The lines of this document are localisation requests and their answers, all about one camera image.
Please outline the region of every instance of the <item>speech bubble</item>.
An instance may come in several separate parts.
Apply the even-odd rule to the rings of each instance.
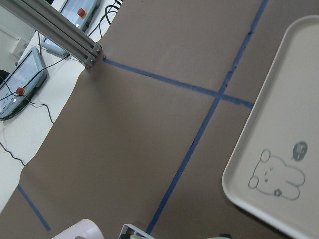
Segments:
[[[293,149],[293,158],[296,162],[301,161],[306,152],[307,152],[307,144],[304,141],[300,141],[299,143],[296,143]]]

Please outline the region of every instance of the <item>white tray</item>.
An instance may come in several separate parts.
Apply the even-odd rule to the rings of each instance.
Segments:
[[[222,183],[239,207],[294,238],[317,239],[318,171],[319,16],[308,16],[287,29]]]

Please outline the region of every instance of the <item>red button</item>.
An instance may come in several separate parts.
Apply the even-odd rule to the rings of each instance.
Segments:
[[[78,10],[78,15],[79,15],[80,17],[84,17],[84,16],[85,16],[85,10],[84,10],[83,8],[80,8],[80,9]]]
[[[18,87],[18,89],[16,90],[16,93],[20,96],[23,96],[25,93],[25,88]]]

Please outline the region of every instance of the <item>blue tape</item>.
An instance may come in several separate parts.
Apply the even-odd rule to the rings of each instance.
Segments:
[[[264,12],[264,10],[266,8],[267,3],[268,3],[268,0],[263,0],[261,6],[260,6],[260,8],[259,8],[259,10],[258,10],[258,12],[257,12],[257,14],[255,16],[255,19],[254,19],[254,21],[253,21],[253,23],[251,25],[250,31],[246,35],[246,37],[245,37],[245,39],[244,39],[244,41],[243,41],[243,43],[242,43],[242,45],[241,45],[241,47],[239,49],[239,52],[237,53],[237,55],[236,55],[236,57],[235,57],[235,59],[233,61],[231,70],[227,73],[227,75],[226,75],[226,77],[224,79],[223,85],[221,86],[220,90],[218,91],[218,93],[220,94],[219,95],[220,98],[225,97],[225,98],[227,98],[227,100],[230,100],[230,99],[234,100],[234,101],[238,100],[236,98],[233,98],[233,97],[230,97],[230,96],[226,96],[223,93],[225,92],[225,90],[226,90],[226,88],[228,86],[228,83],[230,82],[230,80],[231,80],[231,78],[232,78],[232,76],[233,76],[233,74],[234,74],[234,72],[236,70],[236,67],[237,67],[238,63],[240,62],[240,60],[241,60],[241,58],[242,58],[242,56],[244,54],[246,46],[248,45],[248,43],[250,41],[250,38],[251,38],[251,36],[252,36],[252,34],[253,34],[253,32],[254,32],[254,30],[255,30],[255,28],[256,28],[259,20],[260,20],[260,18],[261,18],[262,13]],[[208,112],[208,114],[207,114],[202,126],[200,127],[200,130],[198,131],[198,133],[196,135],[194,143],[192,144],[192,146],[188,150],[185,159],[183,160],[183,162],[182,162],[180,168],[178,169],[173,181],[171,182],[167,192],[165,193],[165,195],[164,195],[164,197],[163,197],[158,209],[156,210],[156,212],[155,212],[150,224],[148,225],[148,227],[146,229],[146,232],[148,234],[151,234],[151,232],[152,232],[156,222],[158,221],[158,219],[159,219],[159,217],[160,217],[165,205],[167,204],[170,196],[172,195],[173,190],[176,187],[181,175],[183,174],[183,172],[184,172],[184,170],[185,170],[185,168],[186,168],[186,166],[187,166],[187,164],[188,164],[188,162],[189,162],[194,150],[196,149],[196,147],[198,145],[198,142],[199,142],[202,134],[204,133],[204,131],[205,131],[210,119],[212,118],[218,103],[219,103],[219,98],[216,98],[214,100],[214,102],[213,102],[213,104],[212,104],[212,106],[211,106],[211,108],[210,108],[210,110],[209,110],[209,112]]]
[[[231,80],[236,68],[237,68],[237,65],[239,64],[242,56],[244,55],[245,49],[246,49],[246,47],[247,47],[247,45],[248,45],[248,43],[250,41],[251,36],[253,35],[253,33],[254,33],[254,31],[255,31],[255,29],[257,27],[257,24],[258,24],[258,22],[259,22],[259,20],[260,20],[260,18],[262,16],[266,6],[267,6],[267,3],[268,3],[268,0],[263,0],[263,2],[261,3],[261,5],[260,5],[260,7],[258,9],[258,12],[257,12],[257,14],[256,14],[251,26],[250,26],[250,30],[247,33],[247,35],[245,36],[245,39],[244,39],[243,43],[240,46],[240,49],[239,49],[239,51],[238,51],[238,53],[237,53],[237,55],[235,57],[235,60],[233,61],[232,66],[231,66],[231,70],[227,73],[226,78],[225,78],[225,80],[223,82],[223,85],[222,85],[222,87],[219,90],[219,93],[224,93],[225,92],[225,90],[226,90],[226,88],[227,88],[227,86],[228,86],[228,84],[229,84],[229,82],[230,82],[230,80]]]
[[[170,186],[169,186],[168,190],[166,191],[162,201],[160,202],[160,205],[159,205],[158,209],[156,210],[156,212],[155,212],[150,224],[148,225],[148,227],[146,229],[146,233],[150,234],[151,231],[153,230],[156,222],[158,221],[158,219],[159,219],[164,207],[166,206],[166,204],[167,204],[170,196],[172,195],[172,193],[173,193],[173,191],[174,191],[179,179],[181,178],[181,176],[182,176],[182,174],[183,174],[183,172],[184,172],[184,170],[185,170],[190,158],[192,157],[192,155],[193,155],[193,153],[194,153],[194,151],[195,151],[195,149],[196,149],[196,147],[197,147],[202,135],[204,134],[204,132],[205,132],[207,126],[208,126],[208,123],[209,123],[210,119],[212,118],[212,116],[213,116],[213,114],[214,114],[214,112],[215,112],[215,110],[217,108],[217,105],[218,105],[219,101],[220,101],[220,99],[216,98],[214,100],[213,104],[211,105],[211,107],[210,107],[210,109],[209,109],[209,111],[208,111],[208,113],[207,113],[207,115],[206,115],[201,127],[199,128],[199,131],[196,134],[195,140],[193,141],[191,147],[189,148],[189,150],[188,150],[183,162],[181,163],[181,165],[180,165],[178,171],[176,172],[172,182],[170,183]]]
[[[221,98],[223,100],[231,101],[231,102],[236,103],[236,104],[244,105],[244,106],[246,106],[248,108],[252,108],[253,105],[254,105],[252,102],[245,101],[245,100],[233,97],[233,96],[228,96],[228,95],[221,94],[221,93],[218,93],[216,91],[209,90],[209,89],[206,89],[206,88],[203,88],[203,87],[200,87],[200,86],[195,86],[195,85],[192,85],[192,84],[180,82],[180,81],[168,78],[168,77],[156,75],[156,74],[153,74],[153,73],[150,73],[150,72],[147,72],[147,71],[143,71],[143,70],[131,67],[131,66],[123,65],[121,63],[118,63],[118,62],[112,61],[110,59],[107,59],[106,57],[103,58],[103,61],[108,63],[108,64],[110,64],[110,65],[112,65],[112,66],[115,66],[115,67],[118,67],[118,68],[121,68],[121,69],[124,69],[124,70],[127,70],[127,71],[131,71],[131,72],[143,75],[143,76],[148,76],[148,77],[151,77],[153,79],[160,80],[160,81],[172,84],[172,85],[184,87],[184,88],[187,88],[187,89],[190,89],[190,90],[193,90],[193,91],[201,92],[201,93],[206,94],[206,95],[214,96],[215,98]]]
[[[31,206],[31,208],[33,209],[33,211],[35,212],[35,214],[38,216],[38,218],[40,219],[40,221],[42,222],[42,224],[44,225],[44,227],[46,228],[47,231],[51,230],[51,227],[49,225],[49,223],[44,219],[44,217],[42,216],[42,214],[40,213],[40,211],[38,210],[38,208],[36,208],[35,204],[31,201],[31,199],[28,197],[28,195],[25,193],[25,191],[22,189],[22,187],[20,186],[20,184],[18,185],[18,190],[21,192],[21,194],[23,195],[23,197],[26,199],[26,201],[29,203],[29,205]]]

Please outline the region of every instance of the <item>white wall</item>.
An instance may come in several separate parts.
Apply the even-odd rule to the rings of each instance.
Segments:
[[[11,54],[19,38],[29,43],[34,35],[34,29],[2,6],[0,6],[0,16],[0,69],[11,72],[19,60]]]

